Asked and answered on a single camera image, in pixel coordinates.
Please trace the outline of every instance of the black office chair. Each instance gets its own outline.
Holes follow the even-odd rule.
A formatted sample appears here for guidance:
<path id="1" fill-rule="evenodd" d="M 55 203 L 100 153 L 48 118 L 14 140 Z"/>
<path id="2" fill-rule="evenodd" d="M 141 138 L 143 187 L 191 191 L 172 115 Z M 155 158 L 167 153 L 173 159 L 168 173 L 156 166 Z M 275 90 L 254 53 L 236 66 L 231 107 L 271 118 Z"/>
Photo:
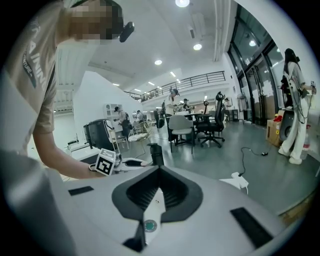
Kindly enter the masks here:
<path id="1" fill-rule="evenodd" d="M 213 141 L 218 145 L 218 148 L 221 148 L 222 145 L 217 141 L 217 140 L 222 140 L 223 142 L 225 141 L 225 139 L 223 137 L 220 136 L 215 136 L 215 132 L 222 133 L 224 127 L 224 123 L 222 120 L 222 100 L 223 100 L 223 95 L 222 93 L 219 91 L 218 94 L 216 95 L 215 99 L 217 100 L 217 105 L 216 105 L 216 112 L 214 115 L 214 120 L 215 122 L 210 122 L 210 114 L 202 114 L 202 115 L 198 115 L 197 118 L 203 118 L 204 122 L 203 123 L 199 123 L 198 125 L 196 125 L 196 129 L 198 132 L 200 133 L 205 133 L 205 137 L 199 137 L 198 138 L 198 142 L 200 142 L 200 140 L 204 139 L 204 141 L 201 142 L 200 146 L 203 148 L 204 143 L 207 141 Z"/>

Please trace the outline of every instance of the white plug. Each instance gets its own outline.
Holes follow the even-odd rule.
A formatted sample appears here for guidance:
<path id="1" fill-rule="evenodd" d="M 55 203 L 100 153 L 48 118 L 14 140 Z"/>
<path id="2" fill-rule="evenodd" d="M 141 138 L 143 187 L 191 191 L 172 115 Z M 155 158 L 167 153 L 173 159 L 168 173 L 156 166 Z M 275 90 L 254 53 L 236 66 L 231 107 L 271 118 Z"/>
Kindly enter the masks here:
<path id="1" fill-rule="evenodd" d="M 239 176 L 239 172 L 234 172 L 231 174 L 231 177 L 239 182 L 240 187 L 247 188 L 249 185 L 249 182 L 246 181 L 246 179 L 242 176 Z"/>

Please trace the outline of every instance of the red object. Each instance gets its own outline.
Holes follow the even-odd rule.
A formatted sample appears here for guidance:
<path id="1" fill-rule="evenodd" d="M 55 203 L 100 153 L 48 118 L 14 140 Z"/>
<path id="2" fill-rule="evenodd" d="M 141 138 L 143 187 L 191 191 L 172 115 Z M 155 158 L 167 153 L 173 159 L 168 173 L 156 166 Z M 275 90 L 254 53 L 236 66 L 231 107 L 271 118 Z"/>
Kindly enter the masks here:
<path id="1" fill-rule="evenodd" d="M 282 121 L 282 115 L 278 115 L 275 119 L 273 119 L 274 122 L 281 122 Z"/>

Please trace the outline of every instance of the recessed light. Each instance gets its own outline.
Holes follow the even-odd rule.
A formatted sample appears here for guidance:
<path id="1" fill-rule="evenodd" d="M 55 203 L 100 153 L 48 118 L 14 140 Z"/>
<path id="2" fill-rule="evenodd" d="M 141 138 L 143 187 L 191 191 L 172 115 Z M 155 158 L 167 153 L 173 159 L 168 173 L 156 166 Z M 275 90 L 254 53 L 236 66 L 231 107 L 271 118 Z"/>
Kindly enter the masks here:
<path id="1" fill-rule="evenodd" d="M 250 46 L 256 46 L 257 44 L 256 44 L 255 41 L 251 40 L 250 43 L 249 43 L 249 45 L 250 45 Z"/>
<path id="2" fill-rule="evenodd" d="M 158 60 L 156 60 L 156 61 L 154 62 L 154 64 L 156 64 L 156 65 L 161 65 L 161 64 L 162 64 L 162 60 L 158 59 Z"/>
<path id="3" fill-rule="evenodd" d="M 202 48 L 202 45 L 200 43 L 196 44 L 193 49 L 196 51 L 199 51 Z"/>
<path id="4" fill-rule="evenodd" d="M 190 0 L 175 0 L 175 4 L 179 7 L 187 7 L 190 4 Z"/>

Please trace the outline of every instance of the gray chair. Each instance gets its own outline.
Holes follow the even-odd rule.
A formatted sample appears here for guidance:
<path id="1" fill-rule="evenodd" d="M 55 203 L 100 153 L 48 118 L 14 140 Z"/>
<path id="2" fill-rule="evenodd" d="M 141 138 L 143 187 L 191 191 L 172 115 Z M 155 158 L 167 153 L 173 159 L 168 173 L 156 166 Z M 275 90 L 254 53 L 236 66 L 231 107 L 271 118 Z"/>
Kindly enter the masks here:
<path id="1" fill-rule="evenodd" d="M 194 122 L 186 119 L 183 115 L 173 115 L 170 117 L 169 129 L 173 130 L 173 135 L 188 135 L 191 134 L 191 154 L 194 153 Z"/>

